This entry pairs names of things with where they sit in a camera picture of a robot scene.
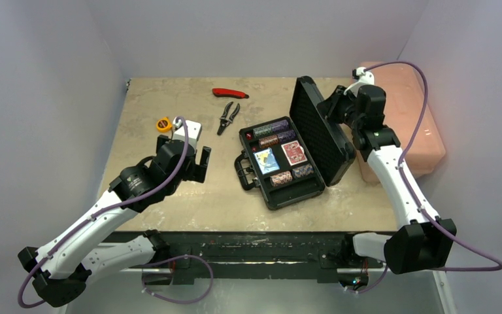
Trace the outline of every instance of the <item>case handle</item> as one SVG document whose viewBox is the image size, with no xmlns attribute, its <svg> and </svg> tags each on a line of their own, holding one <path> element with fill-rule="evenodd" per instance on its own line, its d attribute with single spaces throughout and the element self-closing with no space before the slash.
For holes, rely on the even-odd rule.
<svg viewBox="0 0 502 314">
<path fill-rule="evenodd" d="M 239 178 L 239 182 L 241 183 L 241 187 L 244 190 L 249 191 L 249 190 L 255 188 L 256 184 L 254 181 L 252 181 L 251 183 L 249 183 L 249 181 L 247 181 L 246 174 L 253 172 L 253 169 L 251 167 L 244 168 L 241 165 L 241 161 L 244 159 L 247 159 L 247 157 L 245 156 L 245 151 L 242 151 L 241 154 L 239 156 L 237 156 L 237 158 L 235 159 L 234 167 L 235 167 L 235 171 L 237 173 L 237 176 Z"/>
</svg>

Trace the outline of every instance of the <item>poker chip case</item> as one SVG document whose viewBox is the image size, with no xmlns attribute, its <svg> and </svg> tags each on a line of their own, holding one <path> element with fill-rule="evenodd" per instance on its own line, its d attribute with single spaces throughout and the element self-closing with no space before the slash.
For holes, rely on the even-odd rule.
<svg viewBox="0 0 502 314">
<path fill-rule="evenodd" d="M 316 109 L 323 100 L 312 78 L 299 77 L 289 117 L 239 130 L 243 150 L 234 166 L 241 186 L 259 188 L 271 210 L 320 195 L 354 161 L 355 150 L 341 127 Z"/>
</svg>

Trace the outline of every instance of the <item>pliers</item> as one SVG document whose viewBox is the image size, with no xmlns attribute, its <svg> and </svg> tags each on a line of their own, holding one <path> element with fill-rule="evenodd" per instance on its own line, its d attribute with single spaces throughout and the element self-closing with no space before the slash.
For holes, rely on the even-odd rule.
<svg viewBox="0 0 502 314">
<path fill-rule="evenodd" d="M 233 113 L 230 115 L 230 117 L 227 119 L 226 117 L 228 116 L 228 111 L 230 110 L 230 107 L 232 106 L 233 101 L 230 101 L 226 107 L 224 107 L 224 112 L 222 113 L 222 116 L 220 116 L 220 127 L 218 127 L 218 131 L 216 132 L 217 135 L 222 134 L 224 132 L 224 129 L 226 129 L 227 126 L 229 126 L 231 123 L 233 123 L 233 119 L 235 118 L 235 115 L 239 112 L 239 103 L 237 106 L 235 106 L 235 109 Z"/>
</svg>

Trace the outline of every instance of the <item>red utility knife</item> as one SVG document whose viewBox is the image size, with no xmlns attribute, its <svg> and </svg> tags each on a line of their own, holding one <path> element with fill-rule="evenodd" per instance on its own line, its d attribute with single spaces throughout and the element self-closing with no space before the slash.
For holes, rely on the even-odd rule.
<svg viewBox="0 0 502 314">
<path fill-rule="evenodd" d="M 226 88 L 213 88 L 212 93 L 216 97 L 232 97 L 237 99 L 249 98 L 249 95 L 244 92 L 240 92 L 238 90 L 228 90 Z"/>
</svg>

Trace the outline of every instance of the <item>robotic arm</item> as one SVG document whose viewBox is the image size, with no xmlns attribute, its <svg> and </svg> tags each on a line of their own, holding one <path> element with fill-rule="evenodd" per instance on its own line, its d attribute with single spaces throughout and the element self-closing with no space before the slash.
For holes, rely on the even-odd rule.
<svg viewBox="0 0 502 314">
<path fill-rule="evenodd" d="M 95 250 L 107 236 L 126 221 L 143 212 L 149 205 L 172 195 L 181 181 L 203 183 L 211 149 L 203 147 L 200 164 L 196 164 L 197 142 L 201 125 L 187 121 L 187 151 L 181 167 L 173 173 L 182 157 L 186 134 L 184 128 L 174 132 L 172 139 L 160 135 L 156 156 L 142 159 L 137 165 L 120 172 L 97 203 L 61 235 L 42 247 L 26 247 L 18 253 L 24 269 L 33 274 L 37 294 L 53 307 L 63 306 L 77 298 L 86 288 L 100 278 L 125 268 L 166 260 L 169 245 L 157 230 L 150 230 L 135 239 L 104 251 Z M 133 200 L 157 188 L 174 175 L 156 193 L 129 205 L 105 210 L 123 201 Z M 61 243 L 52 254 L 52 249 Z"/>
<path fill-rule="evenodd" d="M 318 109 L 329 121 L 351 128 L 353 144 L 380 179 L 399 228 L 392 236 L 373 232 L 355 235 L 354 252 L 385 261 L 396 274 L 443 267 L 453 241 L 438 231 L 421 209 L 453 235 L 457 232 L 455 224 L 451 219 L 440 218 L 405 161 L 400 160 L 401 143 L 395 132 L 383 124 L 386 93 L 374 85 L 374 75 L 360 67 L 354 70 L 353 76 L 357 82 L 346 89 L 338 86 L 329 98 L 318 104 Z M 422 202 L 420 208 L 410 190 Z"/>
</svg>

